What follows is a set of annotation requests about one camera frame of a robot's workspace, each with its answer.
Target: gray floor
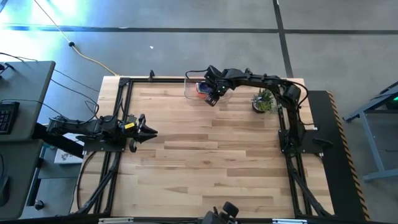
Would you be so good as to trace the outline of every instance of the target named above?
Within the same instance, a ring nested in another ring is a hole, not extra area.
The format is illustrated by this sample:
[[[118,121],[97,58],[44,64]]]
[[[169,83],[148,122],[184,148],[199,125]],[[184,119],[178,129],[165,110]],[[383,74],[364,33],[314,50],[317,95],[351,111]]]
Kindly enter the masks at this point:
[[[277,28],[271,0],[39,2],[64,26]],[[286,29],[398,29],[395,0],[279,0],[279,4]],[[0,13],[0,22],[51,25],[29,0],[8,0]],[[181,76],[187,70],[212,64],[221,69],[249,67],[254,73],[286,76],[278,34],[66,32],[66,35],[84,54],[120,75],[148,75],[152,69],[159,76]],[[332,91],[342,116],[397,81],[398,35],[289,34],[286,39],[294,77],[304,78],[311,90]],[[111,75],[78,56],[58,32],[2,30],[0,43],[2,52],[54,60],[56,69],[96,89],[100,88],[103,76]],[[95,91],[57,73],[53,78],[94,100],[98,97]],[[54,83],[45,98],[47,104],[65,116],[77,119],[90,116],[83,100]],[[55,114],[43,108],[39,121],[46,123],[49,116]],[[361,124],[353,121],[344,126],[358,175],[376,171]],[[361,186],[372,220],[396,223],[398,178]],[[65,179],[44,182],[40,198],[44,202],[56,200],[62,206],[49,204],[41,212],[26,210],[23,217],[67,213],[71,203],[67,192],[70,194],[73,187]]]

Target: wooden table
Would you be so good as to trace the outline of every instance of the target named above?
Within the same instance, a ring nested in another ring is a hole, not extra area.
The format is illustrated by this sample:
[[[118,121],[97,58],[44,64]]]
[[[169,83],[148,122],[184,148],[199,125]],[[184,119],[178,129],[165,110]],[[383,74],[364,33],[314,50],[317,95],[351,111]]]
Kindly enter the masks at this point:
[[[304,84],[301,78],[291,80]],[[113,113],[118,83],[119,77],[104,77],[99,115]],[[258,88],[241,86],[227,104],[213,108],[186,99],[183,92],[183,83],[134,84],[129,113],[144,113],[159,135],[136,153],[123,153],[112,216],[202,217],[229,201],[239,207],[241,218],[294,217],[278,115],[256,114],[251,108]],[[303,122],[311,123],[308,101],[302,106]],[[103,157],[98,152],[87,165],[82,203],[98,185]],[[321,160],[303,154],[303,164],[309,189],[333,213]],[[298,195],[304,211],[299,190]]]

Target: desk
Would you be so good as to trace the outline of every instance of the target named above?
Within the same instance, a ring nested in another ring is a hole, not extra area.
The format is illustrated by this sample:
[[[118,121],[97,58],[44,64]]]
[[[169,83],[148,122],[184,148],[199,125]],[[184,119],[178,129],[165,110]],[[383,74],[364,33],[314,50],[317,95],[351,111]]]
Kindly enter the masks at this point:
[[[293,81],[303,83],[299,78]],[[118,83],[119,77],[104,77],[100,115],[113,113]],[[144,113],[147,125],[159,135],[139,145],[135,154],[123,152],[112,216],[202,217],[213,206],[230,201],[239,207],[241,218],[294,217],[277,136],[278,115],[256,114],[251,108],[258,88],[241,86],[227,105],[214,108],[189,103],[183,92],[183,83],[134,84],[129,111]],[[301,116],[304,123],[312,122],[307,101]],[[98,152],[87,165],[82,203],[98,185],[103,157]],[[303,155],[303,163],[308,187],[333,213],[321,160]],[[302,194],[298,195],[303,208]]]
[[[48,136],[46,128],[37,124],[42,107],[38,102],[44,100],[55,62],[9,62],[8,64],[13,68],[8,68],[1,74],[0,100],[34,101],[20,101],[11,134],[0,135],[0,153],[4,156],[6,175],[11,179],[10,198],[5,206],[0,207],[0,219],[19,218],[21,215],[43,141],[76,156],[81,157],[82,152],[79,144],[63,136]],[[37,175],[30,190],[28,205],[34,204],[39,189],[40,181],[36,180]]]
[[[42,146],[43,141],[38,139],[0,145],[6,167],[5,174],[10,177],[10,197],[0,207],[0,220],[20,217]]]

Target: clear plastic container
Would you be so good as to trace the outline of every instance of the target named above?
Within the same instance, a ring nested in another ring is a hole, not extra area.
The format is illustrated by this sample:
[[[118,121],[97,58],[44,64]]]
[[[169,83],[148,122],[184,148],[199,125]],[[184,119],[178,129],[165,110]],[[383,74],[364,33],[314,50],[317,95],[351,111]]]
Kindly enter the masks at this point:
[[[197,90],[197,83],[204,83],[204,78],[186,78],[184,81],[184,95],[189,105],[207,105],[205,99],[206,93],[199,93]],[[221,96],[216,105],[226,105],[229,99],[232,97],[233,91],[228,90],[224,96]]]

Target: green plant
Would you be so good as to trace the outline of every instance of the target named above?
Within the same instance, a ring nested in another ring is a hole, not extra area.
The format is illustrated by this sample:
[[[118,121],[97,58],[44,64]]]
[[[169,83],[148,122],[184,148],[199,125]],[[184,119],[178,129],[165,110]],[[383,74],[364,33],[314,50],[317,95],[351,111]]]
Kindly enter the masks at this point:
[[[260,111],[275,111],[274,95],[267,89],[259,89],[259,93],[253,96],[253,103]]]

